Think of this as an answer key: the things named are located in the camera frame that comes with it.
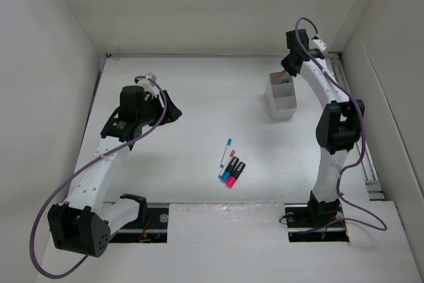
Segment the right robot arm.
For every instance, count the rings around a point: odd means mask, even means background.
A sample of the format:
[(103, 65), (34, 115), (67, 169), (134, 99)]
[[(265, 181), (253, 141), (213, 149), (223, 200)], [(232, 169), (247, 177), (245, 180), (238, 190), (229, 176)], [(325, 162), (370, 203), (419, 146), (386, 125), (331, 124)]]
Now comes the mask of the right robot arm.
[(321, 48), (310, 49), (306, 30), (288, 31), (286, 43), (289, 54), (282, 67), (291, 76), (302, 76), (323, 112), (315, 130), (321, 150), (317, 180), (307, 205), (287, 207), (285, 219), (289, 228), (316, 228), (332, 222), (341, 211), (337, 182), (362, 129), (354, 103), (328, 70)]

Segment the blue highlighter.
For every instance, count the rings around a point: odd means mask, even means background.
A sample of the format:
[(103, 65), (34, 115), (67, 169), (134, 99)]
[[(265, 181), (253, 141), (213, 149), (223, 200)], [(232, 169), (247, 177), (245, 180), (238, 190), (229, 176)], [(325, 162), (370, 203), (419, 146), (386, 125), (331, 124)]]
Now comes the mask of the blue highlighter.
[(283, 79), (283, 80), (280, 82), (280, 84), (288, 84), (288, 83), (290, 83), (290, 80), (289, 80), (288, 78)]

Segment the thin pink capped pen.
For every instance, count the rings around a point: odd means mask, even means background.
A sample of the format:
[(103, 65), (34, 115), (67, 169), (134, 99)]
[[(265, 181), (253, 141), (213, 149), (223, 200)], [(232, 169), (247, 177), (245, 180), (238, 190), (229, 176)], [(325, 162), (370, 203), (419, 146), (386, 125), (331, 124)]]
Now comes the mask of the thin pink capped pen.
[(223, 174), (224, 174), (224, 172), (225, 172), (225, 169), (226, 169), (226, 167), (229, 165), (229, 163), (230, 163), (230, 161), (232, 160), (232, 158), (233, 158), (234, 154), (235, 154), (235, 150), (230, 151), (230, 153), (229, 153), (229, 155), (228, 155), (227, 159), (226, 159), (226, 160), (225, 160), (225, 162), (224, 162), (223, 167), (221, 168), (221, 170), (220, 170), (220, 172), (219, 172), (219, 176), (218, 176), (218, 178), (219, 178), (219, 179), (221, 179), (221, 178), (222, 178), (222, 176), (223, 176)]

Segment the orange highlighter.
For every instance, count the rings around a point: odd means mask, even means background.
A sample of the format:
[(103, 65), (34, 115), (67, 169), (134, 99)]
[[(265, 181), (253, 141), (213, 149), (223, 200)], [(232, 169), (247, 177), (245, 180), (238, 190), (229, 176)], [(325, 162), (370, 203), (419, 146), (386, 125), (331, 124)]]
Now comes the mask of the orange highlighter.
[(286, 73), (285, 70), (282, 70), (278, 75), (277, 78), (281, 78)]

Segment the black marker blue cap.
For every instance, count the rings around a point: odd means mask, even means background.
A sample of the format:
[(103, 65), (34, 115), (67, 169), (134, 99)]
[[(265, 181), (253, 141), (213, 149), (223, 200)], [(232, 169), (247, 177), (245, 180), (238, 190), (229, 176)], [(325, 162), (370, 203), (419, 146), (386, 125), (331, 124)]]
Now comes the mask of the black marker blue cap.
[(239, 158), (236, 156), (233, 156), (226, 165), (225, 169), (223, 170), (221, 180), (223, 182), (226, 182), (229, 177), (231, 176), (233, 170), (236, 168), (237, 164), (239, 163)]

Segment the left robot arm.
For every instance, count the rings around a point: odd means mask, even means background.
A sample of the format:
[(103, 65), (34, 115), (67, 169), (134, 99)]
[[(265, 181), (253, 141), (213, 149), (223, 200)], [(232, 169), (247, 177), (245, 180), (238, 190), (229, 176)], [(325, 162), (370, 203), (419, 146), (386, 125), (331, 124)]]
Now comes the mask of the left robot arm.
[(155, 93), (152, 84), (122, 88), (119, 106), (100, 133), (98, 162), (85, 169), (64, 203), (48, 211), (57, 249), (99, 257), (119, 229), (127, 224), (138, 228), (147, 222), (148, 207), (142, 196), (123, 194), (109, 207), (103, 207), (103, 201), (135, 139), (144, 134), (143, 128), (172, 123), (181, 116), (167, 91)]

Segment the black marker pink cap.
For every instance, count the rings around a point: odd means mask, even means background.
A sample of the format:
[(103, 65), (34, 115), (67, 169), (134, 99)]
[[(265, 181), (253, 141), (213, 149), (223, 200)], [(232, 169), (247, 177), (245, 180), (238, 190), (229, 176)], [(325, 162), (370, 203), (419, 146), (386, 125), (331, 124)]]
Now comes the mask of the black marker pink cap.
[(226, 186), (228, 188), (232, 188), (234, 186), (234, 184), (237, 182), (239, 176), (242, 174), (245, 167), (246, 167), (246, 164), (244, 162), (238, 163), (237, 167), (233, 170), (229, 179), (226, 181)]

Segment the thin blue capped pen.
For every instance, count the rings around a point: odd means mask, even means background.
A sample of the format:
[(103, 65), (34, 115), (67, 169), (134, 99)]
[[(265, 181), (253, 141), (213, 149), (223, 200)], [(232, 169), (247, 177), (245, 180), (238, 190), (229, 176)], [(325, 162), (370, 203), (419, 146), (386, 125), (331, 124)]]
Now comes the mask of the thin blue capped pen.
[(228, 156), (228, 153), (229, 153), (229, 149), (230, 149), (231, 143), (232, 143), (232, 139), (229, 138), (228, 141), (227, 141), (227, 143), (226, 143), (226, 146), (225, 146), (225, 149), (224, 149), (224, 152), (223, 152), (223, 156), (221, 158), (220, 168), (222, 168), (224, 166), (225, 160), (226, 160), (226, 158)]

